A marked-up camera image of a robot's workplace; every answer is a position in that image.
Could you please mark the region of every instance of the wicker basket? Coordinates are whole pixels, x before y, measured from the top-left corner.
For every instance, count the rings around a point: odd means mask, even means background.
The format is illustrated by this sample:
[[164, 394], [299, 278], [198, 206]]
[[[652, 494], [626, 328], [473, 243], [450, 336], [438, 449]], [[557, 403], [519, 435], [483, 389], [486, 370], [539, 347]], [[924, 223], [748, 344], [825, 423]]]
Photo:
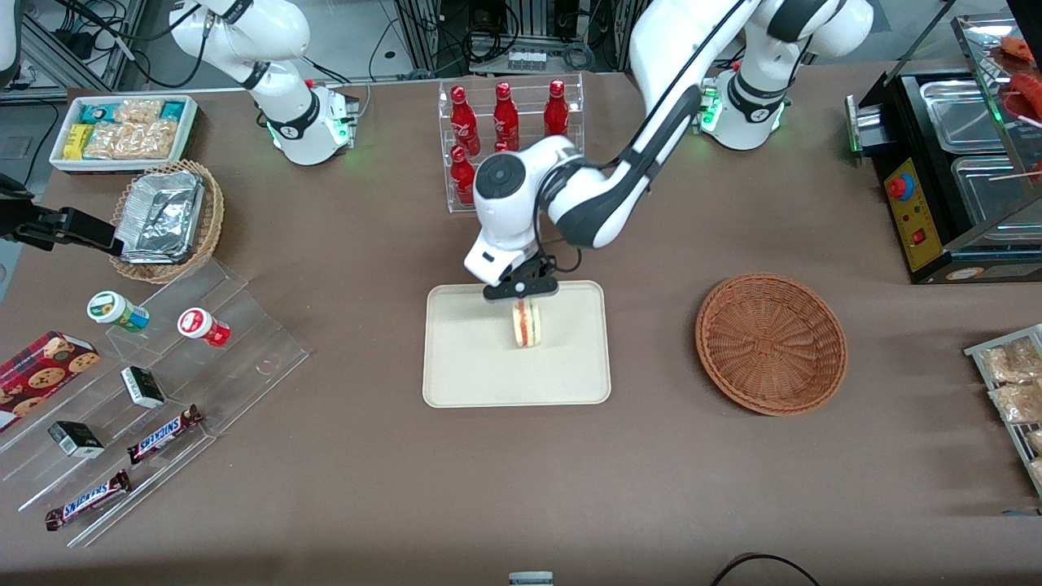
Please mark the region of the wicker basket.
[[[180, 265], [131, 265], [113, 257], [110, 259], [113, 266], [123, 276], [155, 285], [166, 285], [193, 265], [205, 261], [217, 248], [217, 241], [221, 237], [221, 221], [224, 220], [224, 196], [221, 194], [221, 186], [217, 185], [214, 175], [205, 167], [193, 161], [178, 161], [163, 165], [155, 169], [149, 169], [145, 174], [173, 173], [175, 171], [192, 171], [206, 181], [206, 192], [203, 194], [202, 210], [199, 212], [199, 224], [196, 228], [195, 251], [192, 252], [192, 257], [187, 262]], [[116, 204], [113, 225], [120, 225], [123, 206], [127, 202], [129, 193], [130, 185], [127, 185], [126, 189], [123, 190], [123, 197]]]
[[724, 394], [765, 415], [813, 411], [846, 374], [836, 315], [813, 291], [776, 274], [743, 274], [713, 289], [698, 310], [695, 347]]

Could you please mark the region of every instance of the red bottle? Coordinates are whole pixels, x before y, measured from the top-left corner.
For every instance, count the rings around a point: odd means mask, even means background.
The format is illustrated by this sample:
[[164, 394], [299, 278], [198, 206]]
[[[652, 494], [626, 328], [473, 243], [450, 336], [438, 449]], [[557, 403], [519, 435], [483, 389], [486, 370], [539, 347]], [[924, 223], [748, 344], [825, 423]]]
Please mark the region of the red bottle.
[[467, 103], [467, 92], [453, 86], [449, 95], [452, 97], [452, 133], [471, 156], [477, 156], [481, 152], [481, 140], [477, 138], [477, 117]]
[[510, 150], [520, 149], [518, 106], [511, 98], [511, 84], [505, 81], [496, 83], [496, 109], [492, 113], [492, 119], [496, 123], [496, 140], [506, 143]]
[[545, 136], [568, 136], [568, 102], [565, 101], [565, 82], [562, 79], [550, 81], [550, 99], [543, 111], [543, 127]]
[[474, 166], [467, 161], [467, 151], [460, 145], [452, 145], [449, 151], [452, 155], [452, 167], [449, 174], [452, 175], [452, 185], [455, 187], [456, 196], [460, 203], [467, 207], [474, 206]]

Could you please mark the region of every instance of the brown table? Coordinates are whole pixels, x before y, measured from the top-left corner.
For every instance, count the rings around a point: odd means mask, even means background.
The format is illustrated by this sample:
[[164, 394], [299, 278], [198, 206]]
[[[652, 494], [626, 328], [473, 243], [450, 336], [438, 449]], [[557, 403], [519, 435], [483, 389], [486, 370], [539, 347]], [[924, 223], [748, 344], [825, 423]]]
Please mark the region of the brown table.
[[[605, 292], [613, 392], [572, 408], [423, 402], [425, 298], [473, 282], [477, 230], [445, 211], [436, 83], [375, 89], [357, 148], [315, 168], [272, 148], [246, 93], [199, 94], [195, 157], [227, 198], [218, 257], [314, 353], [91, 547], [67, 550], [0, 485], [0, 583], [494, 585], [547, 568], [562, 586], [689, 585], [763, 551], [824, 584], [1039, 584], [1042, 519], [998, 516], [1037, 500], [961, 349], [1042, 321], [1042, 286], [908, 285], [874, 174], [845, 153], [843, 97], [880, 71], [803, 69], [753, 152], [684, 140], [575, 275]], [[621, 75], [586, 80], [603, 161], [641, 101]], [[107, 217], [125, 182], [54, 173], [45, 202]], [[756, 270], [805, 283], [846, 329], [846, 382], [816, 413], [751, 414], [698, 365], [699, 301]], [[26, 249], [0, 356], [48, 328], [102, 336], [83, 303], [103, 288], [151, 291], [103, 254]]]

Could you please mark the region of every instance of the snack box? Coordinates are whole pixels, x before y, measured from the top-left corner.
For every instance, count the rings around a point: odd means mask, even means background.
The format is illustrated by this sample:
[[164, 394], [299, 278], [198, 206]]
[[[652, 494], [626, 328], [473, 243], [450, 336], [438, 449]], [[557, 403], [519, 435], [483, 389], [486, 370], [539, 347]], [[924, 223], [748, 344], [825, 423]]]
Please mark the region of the snack box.
[[0, 365], [0, 432], [99, 360], [98, 350], [91, 344], [48, 332]]
[[[163, 100], [166, 102], [183, 102], [184, 109], [181, 111], [181, 118], [177, 122], [177, 133], [174, 135], [174, 146], [170, 149], [170, 156], [167, 158], [127, 158], [121, 161], [98, 161], [88, 158], [65, 158], [64, 149], [66, 141], [69, 140], [69, 132], [76, 124], [80, 124], [83, 111], [91, 106], [120, 102], [124, 99], [148, 99]], [[76, 98], [69, 103], [69, 112], [66, 114], [61, 129], [54, 141], [54, 148], [51, 149], [51, 165], [59, 171], [72, 175], [82, 174], [114, 174], [114, 173], [137, 173], [145, 169], [152, 169], [166, 163], [180, 161], [189, 144], [189, 137], [192, 133], [192, 124], [195, 122], [195, 115], [198, 106], [196, 101], [183, 94], [132, 94], [132, 95], [104, 95], [85, 96]]]

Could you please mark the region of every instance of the red emergency stop button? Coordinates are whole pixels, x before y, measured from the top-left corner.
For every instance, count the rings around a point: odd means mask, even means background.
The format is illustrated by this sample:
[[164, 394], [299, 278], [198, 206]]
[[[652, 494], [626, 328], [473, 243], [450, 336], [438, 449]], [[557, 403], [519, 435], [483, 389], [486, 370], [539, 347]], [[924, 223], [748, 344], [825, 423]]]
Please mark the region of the red emergency stop button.
[[889, 184], [887, 184], [887, 195], [893, 197], [894, 199], [904, 195], [905, 190], [907, 186], [904, 185], [904, 179], [900, 177], [892, 179]]
[[907, 201], [915, 193], [915, 179], [908, 173], [901, 173], [887, 182], [887, 195], [897, 201]]

